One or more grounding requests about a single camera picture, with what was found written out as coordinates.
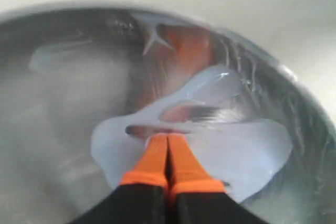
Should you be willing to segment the orange tipped left gripper right finger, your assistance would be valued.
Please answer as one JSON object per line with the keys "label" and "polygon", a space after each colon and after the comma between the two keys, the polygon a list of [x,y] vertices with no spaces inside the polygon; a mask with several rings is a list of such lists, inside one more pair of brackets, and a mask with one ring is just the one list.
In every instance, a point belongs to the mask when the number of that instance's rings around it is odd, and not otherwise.
{"label": "orange tipped left gripper right finger", "polygon": [[183,135],[169,134],[167,140],[177,223],[266,223],[226,194],[224,183],[206,172]]}

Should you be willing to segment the orange tipped left gripper left finger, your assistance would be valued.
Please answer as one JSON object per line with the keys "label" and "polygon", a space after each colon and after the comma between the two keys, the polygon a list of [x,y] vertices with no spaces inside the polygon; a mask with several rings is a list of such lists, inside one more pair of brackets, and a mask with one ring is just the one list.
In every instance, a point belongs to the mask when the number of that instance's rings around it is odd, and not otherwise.
{"label": "orange tipped left gripper left finger", "polygon": [[155,134],[133,169],[101,203],[71,223],[165,223],[167,135]]}

